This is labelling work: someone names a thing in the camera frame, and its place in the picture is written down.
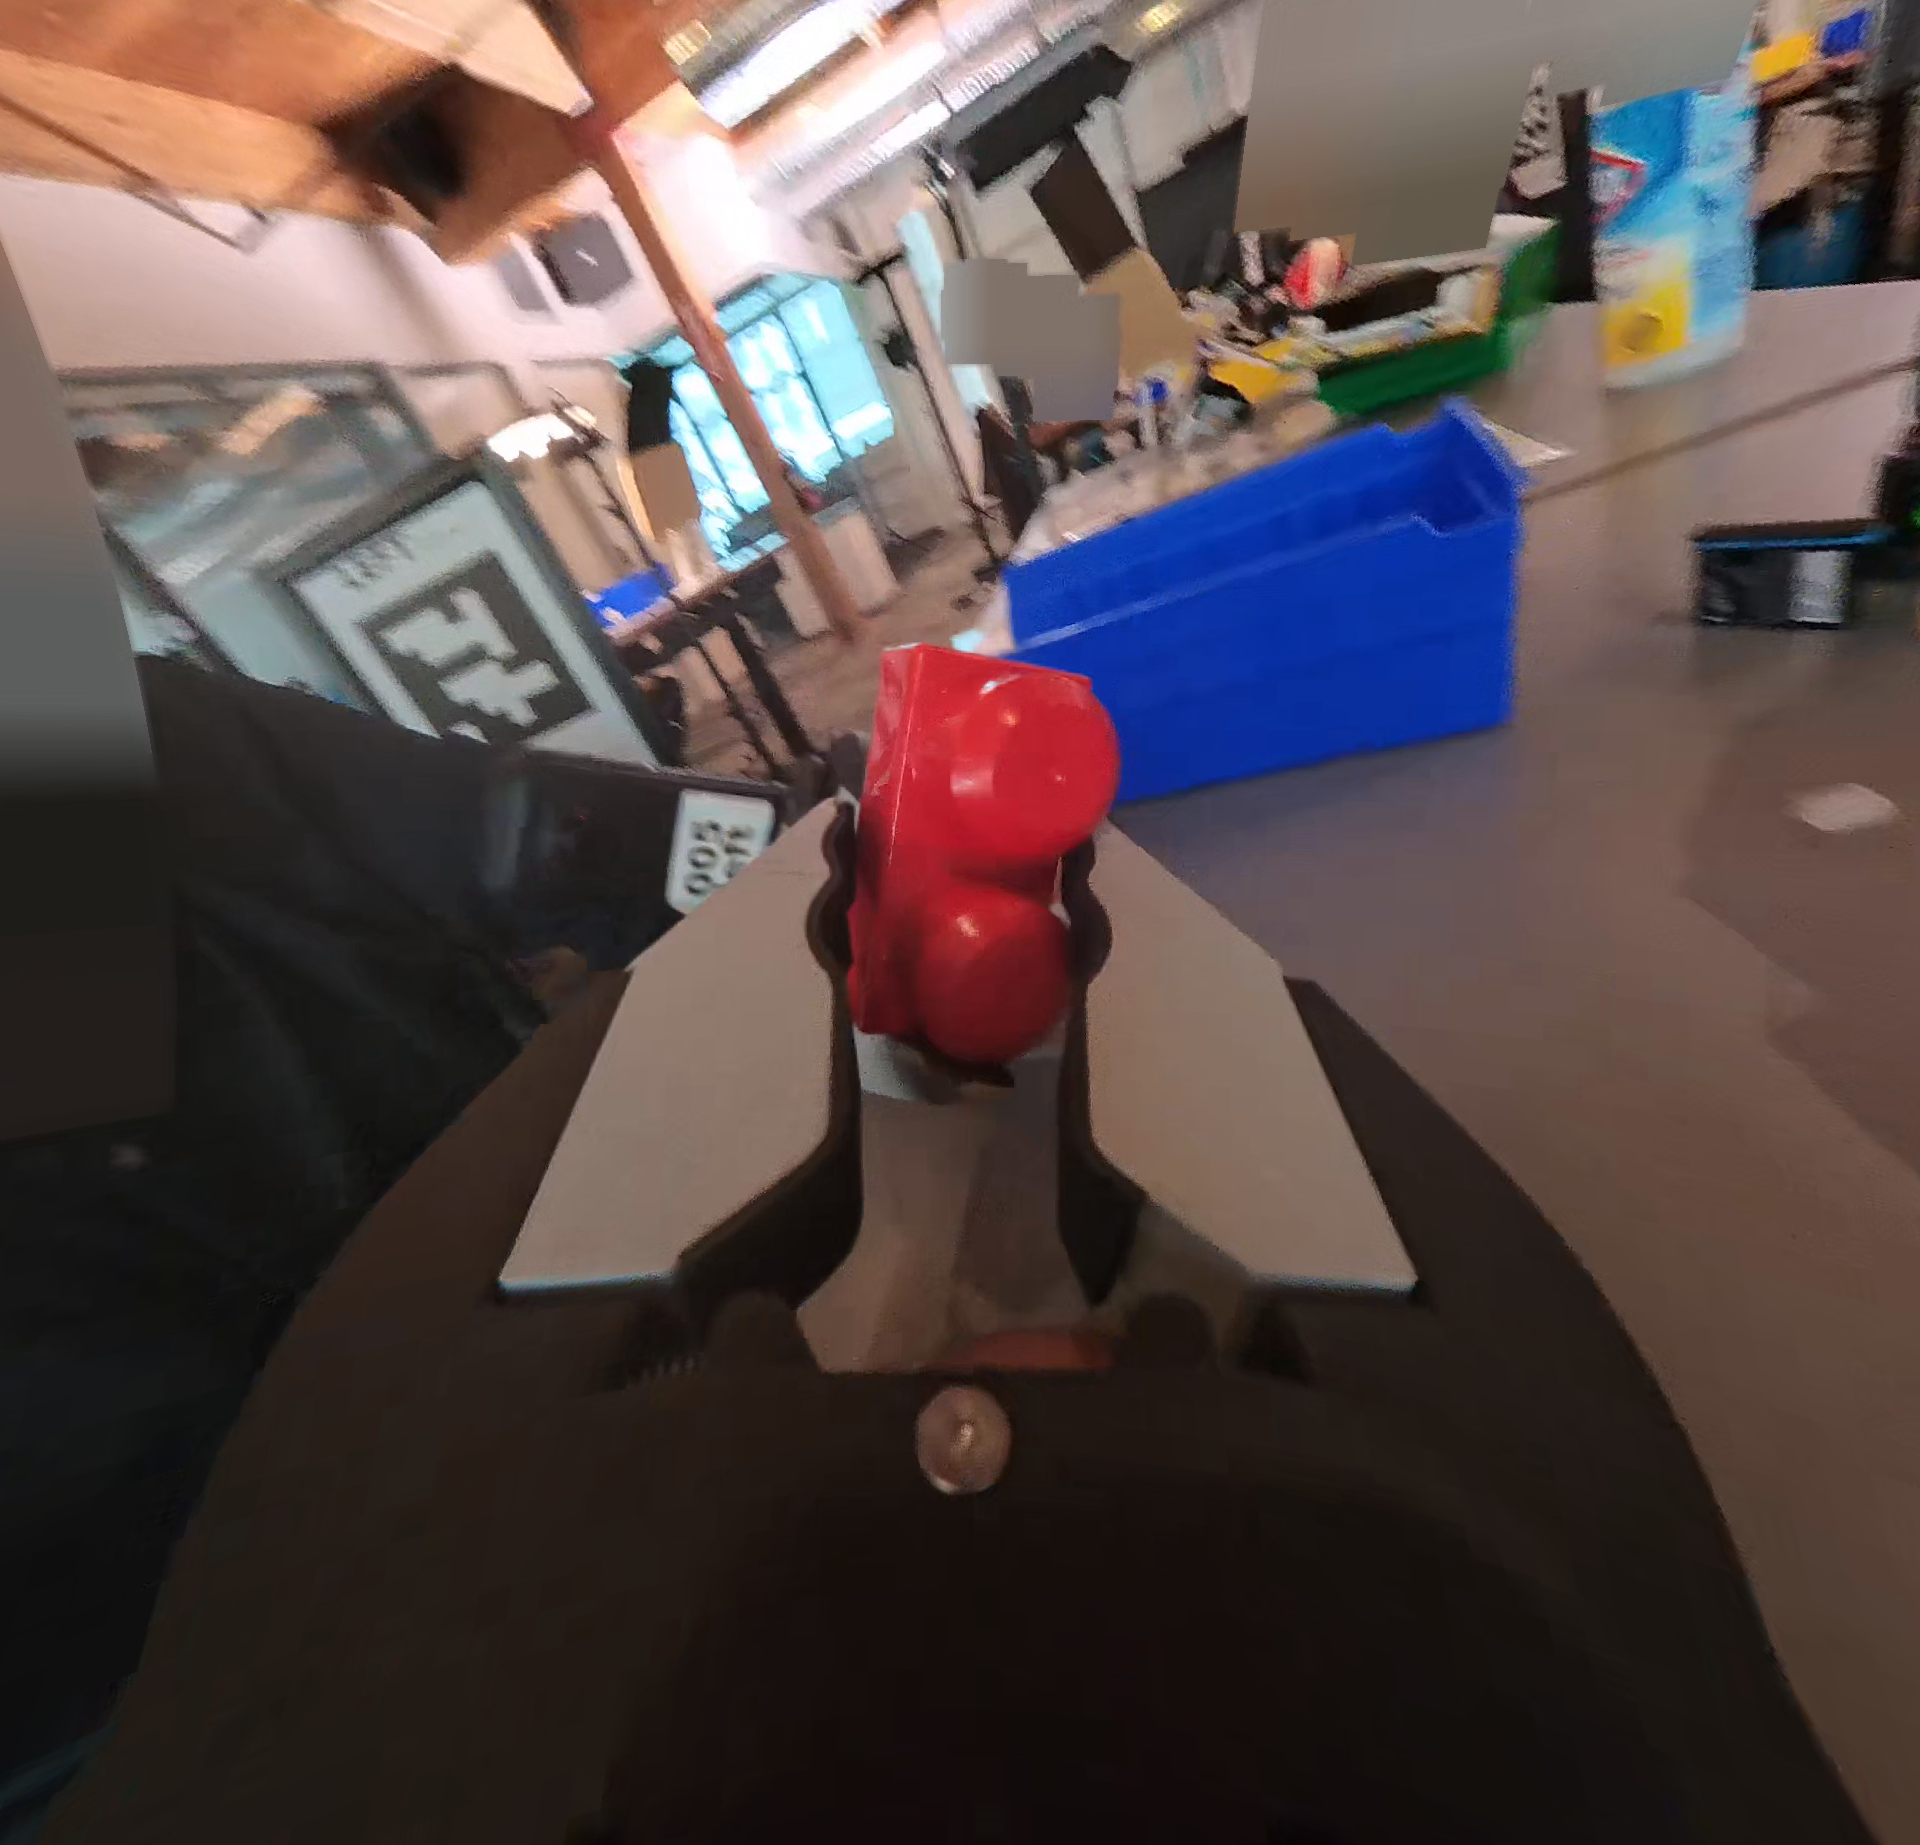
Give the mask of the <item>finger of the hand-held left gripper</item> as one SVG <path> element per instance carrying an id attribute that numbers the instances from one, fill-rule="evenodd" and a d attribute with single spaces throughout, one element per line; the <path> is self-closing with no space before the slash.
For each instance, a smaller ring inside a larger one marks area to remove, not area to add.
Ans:
<path id="1" fill-rule="evenodd" d="M 864 1096 L 924 1106 L 955 1104 L 966 1087 L 962 1075 L 894 1039 L 858 1039 L 858 1078 Z"/>

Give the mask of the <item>silver air duct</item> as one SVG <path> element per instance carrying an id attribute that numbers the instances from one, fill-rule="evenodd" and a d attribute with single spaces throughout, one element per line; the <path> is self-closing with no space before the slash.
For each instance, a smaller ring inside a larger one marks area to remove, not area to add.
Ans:
<path id="1" fill-rule="evenodd" d="M 961 111 L 1128 0 L 742 0 L 667 40 L 698 111 L 779 179 L 861 143 L 898 107 Z"/>

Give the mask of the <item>small black box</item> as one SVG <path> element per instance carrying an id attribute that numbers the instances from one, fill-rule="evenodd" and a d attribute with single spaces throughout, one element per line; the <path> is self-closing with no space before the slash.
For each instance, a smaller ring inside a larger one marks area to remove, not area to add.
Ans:
<path id="1" fill-rule="evenodd" d="M 1692 530 L 1692 620 L 1703 629 L 1842 632 L 1892 530 L 1872 519 L 1724 523 Z"/>

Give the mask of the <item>person's right hand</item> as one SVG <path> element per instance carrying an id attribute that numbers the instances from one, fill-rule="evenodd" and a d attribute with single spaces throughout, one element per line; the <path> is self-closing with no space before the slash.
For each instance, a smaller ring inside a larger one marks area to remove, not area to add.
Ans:
<path id="1" fill-rule="evenodd" d="M 1024 1329 L 975 1337 L 943 1368 L 962 1373 L 1093 1373 L 1114 1362 L 1114 1343 L 1097 1329 Z"/>

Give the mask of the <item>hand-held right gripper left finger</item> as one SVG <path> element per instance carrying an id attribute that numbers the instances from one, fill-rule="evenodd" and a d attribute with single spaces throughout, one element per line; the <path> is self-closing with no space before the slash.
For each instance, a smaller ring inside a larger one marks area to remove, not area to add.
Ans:
<path id="1" fill-rule="evenodd" d="M 636 959 L 497 1277 L 804 1305 L 861 1227 L 844 835 L 825 802 Z"/>

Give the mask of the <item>white disinfecting wipes canister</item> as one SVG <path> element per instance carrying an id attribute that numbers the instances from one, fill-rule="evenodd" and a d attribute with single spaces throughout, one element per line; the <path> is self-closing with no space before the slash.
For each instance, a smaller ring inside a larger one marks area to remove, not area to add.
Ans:
<path id="1" fill-rule="evenodd" d="M 1738 66 L 1715 89 L 1602 107 L 1588 191 L 1605 385 L 1643 391 L 1715 366 L 1755 291 L 1757 107 Z"/>

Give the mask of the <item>person's left forearm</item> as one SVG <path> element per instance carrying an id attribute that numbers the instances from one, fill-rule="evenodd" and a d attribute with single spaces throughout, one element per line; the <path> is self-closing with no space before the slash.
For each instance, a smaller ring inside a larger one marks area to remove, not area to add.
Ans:
<path id="1" fill-rule="evenodd" d="M 136 671 L 182 911 L 263 947 L 345 1129 L 434 1138 L 598 939 L 522 871 L 535 765 L 180 658 Z"/>

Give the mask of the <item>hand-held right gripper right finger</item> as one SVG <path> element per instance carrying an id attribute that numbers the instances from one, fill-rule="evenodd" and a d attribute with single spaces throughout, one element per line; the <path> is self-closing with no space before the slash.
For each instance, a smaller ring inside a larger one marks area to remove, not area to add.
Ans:
<path id="1" fill-rule="evenodd" d="M 1285 969 L 1116 825 L 1062 876 L 1061 1236 L 1091 1302 L 1420 1280 Z"/>

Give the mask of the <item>red studded toy brick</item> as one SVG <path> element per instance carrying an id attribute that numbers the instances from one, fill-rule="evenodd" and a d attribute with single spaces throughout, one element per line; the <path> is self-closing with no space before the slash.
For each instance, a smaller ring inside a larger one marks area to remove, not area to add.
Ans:
<path id="1" fill-rule="evenodd" d="M 887 651 L 856 812 L 854 1025 L 966 1067 L 1045 1040 L 1071 992 L 1062 867 L 1118 780 L 1088 681 L 930 643 Z"/>

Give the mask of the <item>blue plastic bin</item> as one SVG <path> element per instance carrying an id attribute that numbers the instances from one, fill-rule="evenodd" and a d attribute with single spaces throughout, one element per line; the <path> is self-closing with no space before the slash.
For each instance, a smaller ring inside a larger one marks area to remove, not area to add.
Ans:
<path id="1" fill-rule="evenodd" d="M 1121 804 L 1501 729 L 1524 469 L 1464 398 L 1003 576 L 1013 656 L 1091 683 Z"/>

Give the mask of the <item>green plastic bin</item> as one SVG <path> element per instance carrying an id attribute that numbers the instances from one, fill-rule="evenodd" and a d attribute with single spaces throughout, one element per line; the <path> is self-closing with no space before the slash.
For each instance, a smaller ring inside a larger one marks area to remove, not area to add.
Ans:
<path id="1" fill-rule="evenodd" d="M 1493 287 L 1464 330 L 1442 330 L 1437 304 L 1423 330 L 1392 332 L 1367 355 L 1342 359 L 1314 378 L 1319 398 L 1349 418 L 1471 392 L 1510 373 L 1538 341 L 1557 303 L 1562 226 L 1555 220 L 1501 220 L 1482 261 L 1455 276 Z"/>

